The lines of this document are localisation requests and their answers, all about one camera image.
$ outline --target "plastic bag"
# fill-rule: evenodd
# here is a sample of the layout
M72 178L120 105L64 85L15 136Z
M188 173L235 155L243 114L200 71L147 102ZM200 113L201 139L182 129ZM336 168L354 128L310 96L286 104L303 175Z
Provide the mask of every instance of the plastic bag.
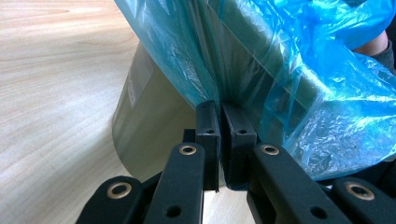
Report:
M116 2L192 106L241 105L312 178L396 154L396 77L351 51L385 30L394 1Z

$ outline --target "translucent blue plastic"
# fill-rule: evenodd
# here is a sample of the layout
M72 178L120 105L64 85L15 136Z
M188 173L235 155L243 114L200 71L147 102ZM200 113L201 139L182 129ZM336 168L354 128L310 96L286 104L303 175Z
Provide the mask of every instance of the translucent blue plastic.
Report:
M191 105L241 105L312 178L396 154L396 77L351 51L385 30L395 1L116 2Z

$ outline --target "wood grain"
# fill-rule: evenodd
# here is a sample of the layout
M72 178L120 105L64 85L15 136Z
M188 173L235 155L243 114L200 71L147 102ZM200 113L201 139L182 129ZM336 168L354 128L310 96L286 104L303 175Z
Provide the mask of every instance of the wood grain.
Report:
M74 223L129 175L111 119L138 39L115 3L0 3L0 223ZM246 194L205 195L204 223L251 223Z

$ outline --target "light wood surface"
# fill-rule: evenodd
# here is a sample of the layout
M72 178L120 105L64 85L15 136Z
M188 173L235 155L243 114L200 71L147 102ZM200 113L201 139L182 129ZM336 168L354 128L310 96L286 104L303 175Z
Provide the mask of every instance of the light wood surface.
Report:
M115 3L0 3L0 223L74 223L129 175L111 119L138 43ZM246 194L209 192L204 223L251 223Z

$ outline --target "crumpled plastic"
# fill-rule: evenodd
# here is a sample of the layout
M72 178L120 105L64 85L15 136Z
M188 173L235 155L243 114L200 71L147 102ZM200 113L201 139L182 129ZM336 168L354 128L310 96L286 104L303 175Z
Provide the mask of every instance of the crumpled plastic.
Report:
M180 94L244 107L265 143L316 180L396 154L396 77L351 51L390 24L391 0L116 0Z

